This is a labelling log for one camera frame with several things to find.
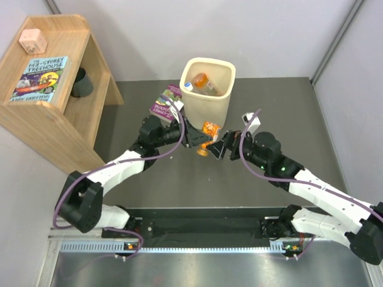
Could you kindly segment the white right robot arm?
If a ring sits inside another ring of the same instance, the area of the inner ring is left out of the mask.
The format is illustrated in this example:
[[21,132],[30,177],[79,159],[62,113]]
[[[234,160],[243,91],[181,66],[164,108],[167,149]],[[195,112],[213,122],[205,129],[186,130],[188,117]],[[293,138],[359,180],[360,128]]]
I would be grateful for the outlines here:
[[369,264],[382,262],[382,203],[355,199],[322,181],[303,165],[283,155],[280,142],[269,132],[242,136],[240,131],[228,131],[207,149],[217,159],[230,151],[231,160],[252,163],[262,169],[262,178],[270,184],[323,210],[320,214],[289,205],[278,218],[283,235],[313,234],[344,245]]

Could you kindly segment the small orange bottle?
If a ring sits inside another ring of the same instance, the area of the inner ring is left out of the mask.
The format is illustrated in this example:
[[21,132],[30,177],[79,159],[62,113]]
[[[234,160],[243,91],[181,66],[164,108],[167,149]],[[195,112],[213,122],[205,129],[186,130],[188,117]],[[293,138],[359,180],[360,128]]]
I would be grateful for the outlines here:
[[202,126],[202,132],[210,136],[211,139],[199,145],[199,148],[197,149],[197,153],[199,155],[204,157],[208,156],[207,146],[217,141],[220,130],[221,130],[220,125],[209,122],[209,121],[204,122]]

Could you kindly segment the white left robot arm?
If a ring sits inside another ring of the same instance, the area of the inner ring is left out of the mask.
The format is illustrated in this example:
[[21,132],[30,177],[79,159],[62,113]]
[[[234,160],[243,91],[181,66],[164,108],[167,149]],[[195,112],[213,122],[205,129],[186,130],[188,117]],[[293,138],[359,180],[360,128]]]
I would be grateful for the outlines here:
[[56,218],[61,217],[82,233],[94,228],[113,228],[123,237],[131,236],[135,232],[135,221],[125,208],[105,205],[106,193],[151,167],[162,157],[160,147],[192,148],[212,139],[184,117],[169,126],[164,126],[153,115],[145,117],[137,140],[121,156],[97,169],[69,174],[54,208],[54,228],[59,228]]

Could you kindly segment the orange bottle white cap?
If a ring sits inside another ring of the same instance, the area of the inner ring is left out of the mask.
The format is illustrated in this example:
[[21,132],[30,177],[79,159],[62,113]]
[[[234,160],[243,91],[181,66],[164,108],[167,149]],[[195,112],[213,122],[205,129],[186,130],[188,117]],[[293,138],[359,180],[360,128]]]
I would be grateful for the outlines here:
[[204,96],[222,96],[222,92],[207,77],[205,73],[199,73],[191,81],[196,93]]

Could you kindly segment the cream plastic bin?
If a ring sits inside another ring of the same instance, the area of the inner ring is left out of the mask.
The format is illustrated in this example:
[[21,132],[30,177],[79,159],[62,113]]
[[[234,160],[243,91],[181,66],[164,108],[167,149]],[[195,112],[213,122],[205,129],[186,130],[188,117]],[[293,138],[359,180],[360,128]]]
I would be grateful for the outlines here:
[[[195,89],[187,91],[184,84],[192,83],[193,77],[199,73],[205,73],[223,95],[204,96]],[[195,57],[187,62],[179,86],[185,115],[194,127],[201,129],[206,121],[224,126],[235,77],[235,66],[224,60]]]

